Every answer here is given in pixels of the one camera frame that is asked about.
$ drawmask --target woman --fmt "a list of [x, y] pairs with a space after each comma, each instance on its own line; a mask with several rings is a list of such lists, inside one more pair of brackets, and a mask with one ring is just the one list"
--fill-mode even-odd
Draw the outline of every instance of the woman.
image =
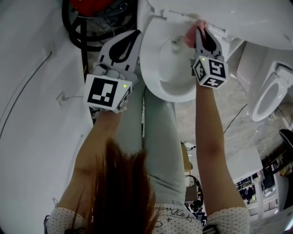
[[141, 79], [126, 111], [98, 116], [49, 218], [48, 233], [208, 233], [206, 229], [249, 233], [248, 210], [226, 165], [213, 90], [198, 84], [195, 134], [208, 215], [204, 230], [184, 207], [184, 166], [174, 104], [154, 96]]

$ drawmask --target electrical cord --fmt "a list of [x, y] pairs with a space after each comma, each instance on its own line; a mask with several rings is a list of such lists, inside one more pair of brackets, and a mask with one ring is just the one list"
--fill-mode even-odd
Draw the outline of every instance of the electrical cord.
[[203, 202], [204, 202], [204, 197], [203, 197], [203, 192], [202, 192], [201, 184], [200, 184], [200, 182], [198, 181], [198, 179], [197, 179], [195, 176], [193, 176], [193, 175], [185, 175], [185, 178], [186, 178], [186, 177], [191, 177], [191, 178], [193, 178], [193, 180], [194, 180], [194, 184], [197, 186], [197, 189], [198, 189], [198, 192], [199, 192], [200, 203], [198, 204], [197, 210], [194, 211], [194, 212], [196, 213], [196, 212], [198, 212], [198, 211], [202, 208], [202, 206], [203, 206]]
[[[230, 125], [233, 123], [233, 121], [236, 119], [236, 117], [241, 113], [241, 111], [245, 108], [247, 106], [247, 104], [245, 104], [245, 106], [244, 107], [242, 107], [241, 108], [241, 110], [238, 112], [238, 114], [233, 118], [233, 120], [229, 123], [229, 125], [228, 125], [228, 127], [226, 128], [226, 130], [224, 131], [224, 134], [225, 134], [225, 132], [228, 130], [228, 128], [230, 127]], [[192, 147], [191, 149], [189, 149], [188, 151], [191, 151], [191, 150], [193, 150], [193, 149], [195, 149], [196, 148], [196, 146], [194, 146], [194, 147]]]
[[13, 103], [13, 105], [12, 105], [12, 107], [11, 107], [11, 109], [10, 109], [10, 111], [9, 111], [9, 113], [8, 113], [8, 115], [7, 115], [7, 117], [6, 117], [6, 120], [5, 120], [5, 122], [4, 122], [4, 124], [3, 124], [3, 127], [2, 127], [2, 129], [1, 129], [1, 132], [0, 132], [0, 139], [1, 139], [1, 137], [2, 137], [2, 134], [3, 134], [3, 131], [4, 131], [4, 128], [5, 128], [5, 125], [6, 125], [6, 123], [7, 123], [7, 120], [8, 120], [8, 118], [9, 118], [9, 116], [10, 116], [10, 114], [11, 114], [11, 112], [12, 112], [12, 110], [13, 110], [13, 108], [14, 108], [14, 106], [15, 106], [15, 104], [16, 104], [16, 102], [17, 102], [17, 100], [18, 100], [18, 98], [19, 98], [19, 96], [22, 94], [22, 92], [23, 92], [23, 90], [26, 88], [26, 86], [28, 85], [28, 83], [31, 81], [31, 79], [35, 76], [35, 74], [40, 70], [40, 68], [44, 65], [44, 63], [51, 57], [51, 55], [52, 55], [53, 53], [52, 53], [52, 51], [50, 51], [50, 54], [48, 55], [48, 57], [38, 66], [38, 68], [34, 71], [34, 73], [31, 75], [31, 77], [27, 80], [27, 82], [25, 83], [25, 85], [22, 87], [22, 89], [20, 90], [20, 92], [18, 93], [18, 95], [17, 95], [17, 97], [16, 97], [16, 99], [15, 99], [15, 101], [14, 101], [14, 103]]
[[[63, 4], [62, 4], [62, 21], [63, 24], [66, 28], [66, 30], [69, 33], [69, 37], [70, 40], [72, 41], [72, 43], [77, 46], [80, 49], [85, 49], [87, 51], [94, 51], [94, 52], [99, 52], [101, 51], [102, 47], [94, 47], [94, 46], [84, 46], [82, 45], [79, 40], [85, 40], [87, 42], [97, 42], [97, 41], [102, 41], [105, 39], [109, 39], [111, 37], [114, 37], [115, 35], [118, 35], [120, 33], [123, 33], [127, 30], [130, 30], [131, 28], [133, 28], [136, 25], [136, 11], [133, 11], [133, 15], [130, 18], [130, 20], [123, 25], [123, 27], [118, 27], [116, 30], [113, 30], [112, 32], [108, 32], [105, 33], [103, 35], [100, 36], [87, 36], [87, 35], [82, 35], [81, 33], [76, 31], [76, 28], [81, 25], [82, 23], [84, 23], [85, 25], [87, 24], [86, 20], [82, 20], [82, 18], [77, 17], [73, 24], [71, 24], [70, 20], [69, 20], [69, 0], [63, 0]], [[129, 11], [132, 11], [136, 9], [136, 2], [134, 1], [134, 4], [131, 4], [129, 6]]]
[[241, 108], [241, 110], [238, 112], [238, 114], [234, 117], [234, 119], [229, 123], [228, 127], [226, 128], [226, 130], [224, 131], [224, 134], [225, 132], [228, 130], [228, 128], [230, 127], [230, 125], [233, 123], [233, 121], [236, 119], [236, 117], [241, 113], [241, 111], [247, 106], [247, 104]]
[[287, 120], [286, 116], [284, 115], [284, 113], [281, 111], [281, 109], [279, 107], [277, 107], [277, 109], [282, 113], [282, 115], [284, 116], [285, 120], [287, 121], [287, 123], [289, 124], [289, 126], [291, 127], [291, 129], [293, 129], [293, 127], [291, 126], [291, 124], [289, 123], [289, 121]]

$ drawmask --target red object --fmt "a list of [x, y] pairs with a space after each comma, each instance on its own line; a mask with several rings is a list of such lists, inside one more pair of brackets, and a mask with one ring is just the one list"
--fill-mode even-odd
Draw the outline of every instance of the red object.
[[93, 16], [104, 11], [114, 0], [70, 0], [70, 3], [84, 16]]

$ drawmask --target brown hair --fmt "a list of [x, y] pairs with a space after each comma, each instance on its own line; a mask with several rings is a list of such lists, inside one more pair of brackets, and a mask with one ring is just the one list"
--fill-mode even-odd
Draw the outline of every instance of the brown hair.
[[152, 233], [158, 213], [145, 169], [147, 154], [123, 153], [113, 140], [97, 159], [87, 234]]

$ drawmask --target hand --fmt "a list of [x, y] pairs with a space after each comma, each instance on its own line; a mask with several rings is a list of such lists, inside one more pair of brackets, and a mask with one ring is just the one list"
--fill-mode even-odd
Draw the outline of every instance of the hand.
[[210, 90], [213, 92], [212, 88], [201, 86], [200, 83], [198, 83], [198, 80], [196, 79], [196, 90]]
[[198, 20], [195, 22], [195, 24], [188, 30], [184, 37], [184, 42], [189, 48], [194, 48], [195, 47], [195, 30], [199, 28], [201, 33], [202, 33], [202, 40], [203, 42], [206, 39], [206, 34], [205, 34], [205, 28], [208, 28], [208, 23], [204, 20]]

